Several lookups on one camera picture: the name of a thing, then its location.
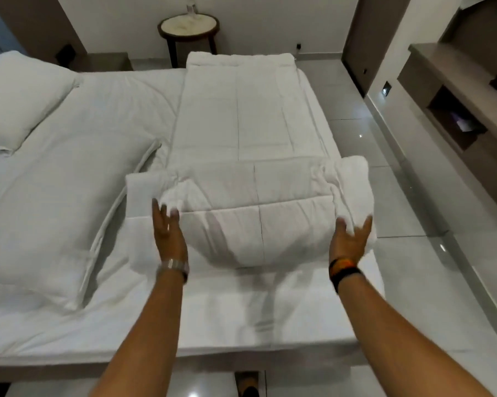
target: wristwatch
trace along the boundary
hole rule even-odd
[[[159,268],[156,270],[157,275],[165,270],[178,270],[184,276],[184,284],[188,282],[188,275],[190,274],[190,265],[188,262],[183,262],[176,259],[162,260]]]

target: tiled floor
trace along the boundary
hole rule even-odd
[[[164,68],[133,62],[136,69]],[[300,61],[329,120],[342,156],[360,154],[370,163],[376,199],[375,247],[387,300],[445,349],[497,397],[497,336],[427,214],[404,179],[397,159],[339,60]],[[273,369],[260,376],[262,397],[384,396],[367,365]],[[93,380],[75,383],[84,396]],[[63,390],[61,383],[55,390]],[[8,397],[25,397],[13,385]],[[234,397],[231,373],[175,373],[169,397]]]

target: mattress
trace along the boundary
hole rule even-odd
[[[309,82],[298,74],[316,127],[313,136],[327,156],[339,159]],[[185,70],[87,74],[84,84],[34,130],[13,160],[0,156],[0,194],[52,141],[54,131],[71,126],[145,127],[164,139],[146,169],[165,167],[173,134],[163,128],[175,128],[185,75]],[[65,313],[28,295],[22,302],[0,298],[0,366],[111,359],[152,286],[127,262],[124,215],[125,203],[107,230],[83,310]],[[360,266],[384,295],[373,252]],[[178,356],[356,342],[327,278],[327,262],[211,270],[190,276],[184,293]]]

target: black wristband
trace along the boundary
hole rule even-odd
[[[340,282],[345,279],[347,276],[351,276],[352,274],[362,274],[362,271],[358,267],[347,267],[342,269],[340,272],[331,277],[331,282],[333,283],[333,287],[335,287],[335,291],[338,294],[338,285]]]

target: white bed sheet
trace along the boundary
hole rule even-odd
[[[56,123],[75,122],[106,127],[141,125],[169,139],[170,134],[156,132],[155,123],[168,119],[174,124],[183,76],[182,70],[86,76],[86,87],[74,90],[76,94],[66,100],[67,108],[54,112],[51,119],[55,122],[45,122],[48,127],[38,127],[31,137],[52,138],[51,124],[55,127]],[[328,155],[338,159],[338,148],[318,101],[301,71],[299,77],[319,139]],[[42,147],[40,140],[31,137],[15,160],[0,162],[3,180],[14,178]],[[166,149],[160,148],[150,169],[164,166]],[[23,303],[0,300],[0,365],[110,360],[151,289],[145,277],[127,264],[125,229],[121,226],[124,214],[125,204],[109,226],[82,311],[65,314],[28,296]],[[361,268],[384,294],[373,253],[362,260]],[[272,267],[202,273],[190,276],[185,287],[179,356],[355,340],[344,308],[327,279],[326,262],[300,265],[294,270]]]

